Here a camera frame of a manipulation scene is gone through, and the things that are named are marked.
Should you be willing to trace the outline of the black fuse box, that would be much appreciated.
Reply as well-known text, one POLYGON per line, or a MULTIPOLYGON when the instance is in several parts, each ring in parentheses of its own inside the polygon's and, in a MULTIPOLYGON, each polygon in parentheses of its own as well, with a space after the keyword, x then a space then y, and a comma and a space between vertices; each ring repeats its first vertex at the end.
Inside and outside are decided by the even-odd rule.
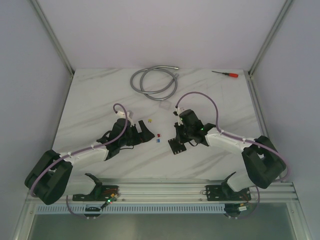
POLYGON ((171 138, 168 140, 168 144, 173 152, 174 155, 182 153, 187 150, 185 143, 188 141, 185 139, 180 139, 178 137, 171 138))

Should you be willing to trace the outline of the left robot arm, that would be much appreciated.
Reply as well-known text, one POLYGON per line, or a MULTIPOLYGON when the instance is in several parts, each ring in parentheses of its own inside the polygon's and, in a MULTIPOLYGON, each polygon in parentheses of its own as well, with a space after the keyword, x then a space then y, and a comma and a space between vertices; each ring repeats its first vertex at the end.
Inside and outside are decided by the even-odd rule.
POLYGON ((140 130, 135 124, 130 125, 129 121, 119 118, 93 146, 78 154, 47 150, 27 175, 25 186, 46 205, 54 204, 63 196, 105 200, 102 182, 85 168, 115 157, 125 147, 134 147, 155 138, 142 120, 138 124, 140 130))

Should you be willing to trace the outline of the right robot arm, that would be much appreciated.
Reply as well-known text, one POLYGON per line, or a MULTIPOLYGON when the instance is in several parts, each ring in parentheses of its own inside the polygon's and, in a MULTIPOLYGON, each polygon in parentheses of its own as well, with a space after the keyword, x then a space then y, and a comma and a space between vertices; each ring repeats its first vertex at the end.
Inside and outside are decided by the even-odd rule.
POLYGON ((176 137, 168 141, 174 154, 186 151, 185 143, 194 141, 196 146, 217 147, 242 156, 245 170, 231 173, 221 183, 221 193, 228 200, 247 188, 268 188, 287 168, 270 139, 264 135, 246 139, 219 130, 215 124, 203 124, 191 109, 176 108, 174 115, 178 118, 174 124, 176 137))

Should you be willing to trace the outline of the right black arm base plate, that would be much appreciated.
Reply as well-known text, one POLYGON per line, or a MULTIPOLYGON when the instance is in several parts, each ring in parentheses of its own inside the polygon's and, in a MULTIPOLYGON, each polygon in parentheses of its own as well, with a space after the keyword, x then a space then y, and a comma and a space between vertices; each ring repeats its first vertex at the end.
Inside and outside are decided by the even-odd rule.
POLYGON ((249 188, 233 191, 228 185, 206 185, 204 192, 207 200, 212 202, 247 202, 252 199, 249 188))

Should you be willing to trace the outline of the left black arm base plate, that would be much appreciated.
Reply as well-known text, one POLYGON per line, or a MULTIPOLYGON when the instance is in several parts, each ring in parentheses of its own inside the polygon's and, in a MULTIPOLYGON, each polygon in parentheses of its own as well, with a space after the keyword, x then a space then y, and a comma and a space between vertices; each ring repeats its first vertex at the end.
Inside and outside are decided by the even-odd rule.
POLYGON ((75 194, 72 196, 74 202, 102 202, 111 198, 119 192, 118 185, 101 185, 95 187, 89 194, 75 194))

